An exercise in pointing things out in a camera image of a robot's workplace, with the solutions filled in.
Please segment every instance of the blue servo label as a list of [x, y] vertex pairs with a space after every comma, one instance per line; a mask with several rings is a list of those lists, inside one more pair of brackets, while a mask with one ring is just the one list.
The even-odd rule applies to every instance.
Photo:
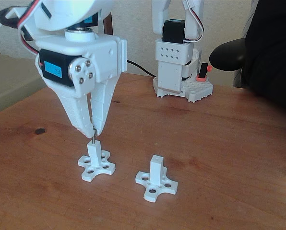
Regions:
[[92, 22], [93, 22], [92, 16], [84, 20], [84, 23], [92, 23]]
[[45, 71], [51, 73], [59, 78], [62, 78], [62, 69], [59, 66], [51, 64], [47, 61], [44, 61], [45, 64]]

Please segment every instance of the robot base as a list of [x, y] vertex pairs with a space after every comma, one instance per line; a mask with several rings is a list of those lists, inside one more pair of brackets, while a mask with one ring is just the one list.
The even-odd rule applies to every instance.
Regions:
[[135, 182], [146, 188], [144, 199], [156, 202], [162, 193], [176, 194], [178, 183], [167, 178], [167, 168], [163, 167], [163, 157], [154, 155], [151, 159], [151, 172], [138, 172]]
[[110, 152], [101, 150], [99, 140], [96, 140], [94, 144], [90, 141], [87, 149], [89, 156], [82, 156], [78, 160], [78, 165], [85, 168], [81, 175], [84, 181], [91, 182], [99, 174], [112, 175], [114, 173], [115, 164], [108, 162]]
[[193, 103], [197, 100], [202, 99], [203, 97], [212, 95], [214, 87], [208, 80], [205, 82], [198, 82], [194, 77], [188, 78], [181, 84], [181, 93], [174, 93], [160, 89], [158, 87], [158, 78], [153, 79], [153, 88], [158, 97], [164, 97], [166, 95], [186, 97], [188, 99], [188, 102]]

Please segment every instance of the metal screw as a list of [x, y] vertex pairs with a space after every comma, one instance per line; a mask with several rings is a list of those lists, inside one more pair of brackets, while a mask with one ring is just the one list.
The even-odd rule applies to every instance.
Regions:
[[80, 66], [75, 66], [75, 71], [76, 72], [80, 72], [81, 71], [81, 67]]

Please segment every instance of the black wire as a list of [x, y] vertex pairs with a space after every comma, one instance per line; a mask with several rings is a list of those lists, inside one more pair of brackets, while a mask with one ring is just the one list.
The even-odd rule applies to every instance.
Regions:
[[139, 64], [137, 64], [137, 63], [135, 63], [135, 62], [133, 62], [133, 61], [127, 60], [127, 63], [132, 64], [132, 65], [138, 67], [139, 69], [143, 70], [145, 73], [147, 73], [148, 75], [150, 75], [150, 76], [152, 76], [152, 77], [154, 77], [154, 78], [156, 77], [156, 75], [154, 75], [154, 74], [148, 72], [148, 71], [147, 71], [146, 69], [144, 69], [142, 66], [140, 66]]

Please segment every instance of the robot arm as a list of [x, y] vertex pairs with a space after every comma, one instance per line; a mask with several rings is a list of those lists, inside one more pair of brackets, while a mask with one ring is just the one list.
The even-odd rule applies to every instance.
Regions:
[[[153, 32], [156, 35], [163, 34], [163, 25], [168, 20], [168, 7], [171, 0], [152, 0], [152, 22]], [[199, 21], [203, 15], [203, 0], [183, 0], [186, 12], [185, 38], [189, 40], [197, 40], [199, 37], [201, 22]]]
[[[90, 28], [112, 7], [112, 0], [35, 0], [5, 14], [6, 19], [18, 17], [18, 29], [36, 41], [40, 51], [32, 51], [42, 79], [59, 97], [71, 124], [88, 138], [101, 134], [127, 66], [126, 40]], [[21, 31], [19, 36], [27, 47]]]
[[205, 73], [207, 63], [202, 64], [198, 74], [201, 50], [194, 45], [204, 33], [200, 20], [204, 1], [182, 2], [186, 20], [168, 20], [170, 0], [152, 0], [153, 32], [162, 36], [155, 45], [158, 76], [153, 79], [153, 87], [157, 96], [174, 95], [195, 102], [213, 90]]

